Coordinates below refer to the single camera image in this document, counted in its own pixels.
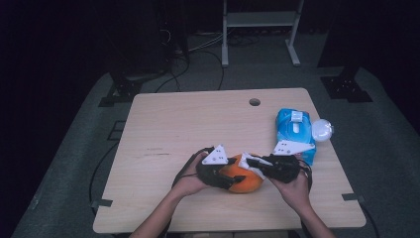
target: gray carpet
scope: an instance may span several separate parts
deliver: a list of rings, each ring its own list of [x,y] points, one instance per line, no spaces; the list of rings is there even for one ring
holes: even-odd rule
[[[416,237],[420,234],[420,139],[380,82],[361,69],[356,81],[373,102],[349,103],[330,99],[320,77],[336,75],[340,68],[317,68],[326,35],[296,38],[301,67],[292,66],[285,36],[260,37],[253,45],[230,48],[230,65],[224,69],[222,90],[304,87],[321,118],[335,126],[331,139],[355,193],[366,201],[380,237]],[[190,37],[189,46],[208,41]],[[220,45],[204,51],[220,56]],[[176,59],[174,74],[186,67]],[[194,53],[188,71],[178,78],[181,91],[216,90],[222,77],[218,60],[208,53]],[[152,93],[171,75],[144,84]],[[13,237],[110,237],[92,230],[94,215],[89,202],[91,176],[115,141],[108,140],[114,123],[126,120],[130,103],[98,107],[111,87],[109,74],[98,78],[58,149],[34,200]],[[175,81],[159,92],[178,90]],[[115,148],[105,157],[92,184],[93,199],[101,197]],[[338,237],[375,237],[372,224],[357,229],[335,229]]]

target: metal shelf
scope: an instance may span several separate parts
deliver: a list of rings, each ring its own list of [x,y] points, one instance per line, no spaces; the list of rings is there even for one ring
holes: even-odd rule
[[[293,26],[295,11],[228,13],[227,27]]]

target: dark background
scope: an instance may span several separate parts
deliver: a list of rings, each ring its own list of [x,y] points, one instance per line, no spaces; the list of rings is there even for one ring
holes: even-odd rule
[[[183,36],[182,29],[176,29],[182,24],[182,18],[176,17],[180,8],[173,2],[178,3],[1,1],[2,237],[12,234],[27,209],[96,80],[111,65],[141,70],[166,66],[170,55],[159,42],[159,29],[173,29]],[[264,11],[287,9],[294,4],[289,0],[280,5],[277,2],[230,0],[229,7]],[[368,69],[417,132],[418,10],[417,1],[408,0],[306,0],[299,25],[302,34],[330,30],[319,66],[356,61]],[[183,30],[186,34],[221,31],[221,14],[221,0],[185,0]]]

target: person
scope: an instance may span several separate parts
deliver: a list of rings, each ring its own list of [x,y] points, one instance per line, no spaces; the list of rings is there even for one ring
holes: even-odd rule
[[[206,156],[207,154],[204,152],[197,155],[189,167],[186,168],[183,176],[157,205],[151,215],[131,234],[130,238],[158,237],[184,197],[210,187],[198,178],[195,170],[197,163]],[[310,203],[308,179],[304,171],[301,171],[298,177],[290,183],[283,183],[273,178],[269,180],[278,189],[284,201],[299,215],[312,237],[335,237]]]

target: orange object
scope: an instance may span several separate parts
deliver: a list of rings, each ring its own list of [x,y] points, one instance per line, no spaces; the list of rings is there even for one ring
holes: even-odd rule
[[[222,168],[219,173],[228,177],[233,178],[234,176],[245,176],[245,179],[241,182],[234,183],[229,191],[236,193],[247,193],[257,190],[263,183],[263,179],[252,171],[245,170],[238,166],[242,155],[237,155],[235,163]]]

